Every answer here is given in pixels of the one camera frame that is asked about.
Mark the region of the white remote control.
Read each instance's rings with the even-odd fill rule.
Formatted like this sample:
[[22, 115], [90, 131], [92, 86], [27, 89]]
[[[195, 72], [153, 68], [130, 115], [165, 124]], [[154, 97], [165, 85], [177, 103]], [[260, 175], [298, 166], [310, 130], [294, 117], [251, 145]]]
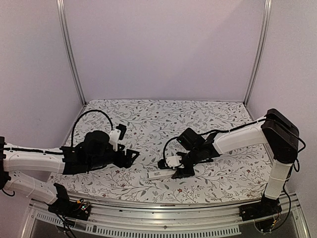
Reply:
[[165, 179], [170, 178], [174, 175], [175, 171], [154, 171], [154, 172], [148, 172], [148, 179], [149, 180], [159, 180], [159, 179]]

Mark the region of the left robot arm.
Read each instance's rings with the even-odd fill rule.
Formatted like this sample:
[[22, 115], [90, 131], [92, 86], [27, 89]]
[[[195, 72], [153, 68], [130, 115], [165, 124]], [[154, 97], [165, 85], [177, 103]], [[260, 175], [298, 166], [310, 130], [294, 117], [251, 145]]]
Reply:
[[73, 203], [67, 199], [67, 191], [61, 185], [45, 183], [22, 171], [43, 171], [62, 175], [84, 174], [100, 170], [107, 165], [130, 168], [140, 155], [118, 143], [120, 131], [109, 134], [95, 130], [85, 135], [75, 147], [62, 146], [53, 149], [37, 149], [14, 146], [0, 138], [0, 187], [35, 198], [46, 204], [54, 204], [63, 215], [70, 215]]

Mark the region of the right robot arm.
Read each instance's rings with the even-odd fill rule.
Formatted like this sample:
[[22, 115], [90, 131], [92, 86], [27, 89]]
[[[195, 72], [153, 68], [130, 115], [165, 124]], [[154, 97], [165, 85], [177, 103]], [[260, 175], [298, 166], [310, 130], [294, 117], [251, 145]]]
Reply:
[[256, 206], [260, 216], [275, 209], [291, 166], [300, 152], [298, 128], [276, 109], [270, 109], [262, 118], [230, 130], [216, 130], [206, 138], [187, 128], [176, 140], [186, 150], [165, 159], [169, 168], [176, 169], [175, 178], [194, 175], [193, 167], [205, 160], [249, 146], [267, 144], [273, 153], [273, 165], [264, 190], [264, 199]]

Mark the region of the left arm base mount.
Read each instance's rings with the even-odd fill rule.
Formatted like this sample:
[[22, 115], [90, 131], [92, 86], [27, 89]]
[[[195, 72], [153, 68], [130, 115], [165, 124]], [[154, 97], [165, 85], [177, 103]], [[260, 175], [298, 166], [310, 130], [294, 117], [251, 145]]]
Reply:
[[87, 221], [91, 212], [91, 203], [84, 199], [71, 201], [66, 188], [58, 183], [53, 184], [57, 191], [57, 200], [48, 205], [48, 211], [67, 218]]

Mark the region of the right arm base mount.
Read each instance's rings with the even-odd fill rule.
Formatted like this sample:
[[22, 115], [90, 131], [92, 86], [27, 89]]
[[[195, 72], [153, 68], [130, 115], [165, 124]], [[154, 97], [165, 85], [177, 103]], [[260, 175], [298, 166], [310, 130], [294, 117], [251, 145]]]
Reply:
[[282, 208], [279, 199], [273, 200], [262, 197], [259, 202], [241, 205], [239, 216], [242, 221], [256, 220], [255, 227], [262, 233], [271, 232], [280, 217]]

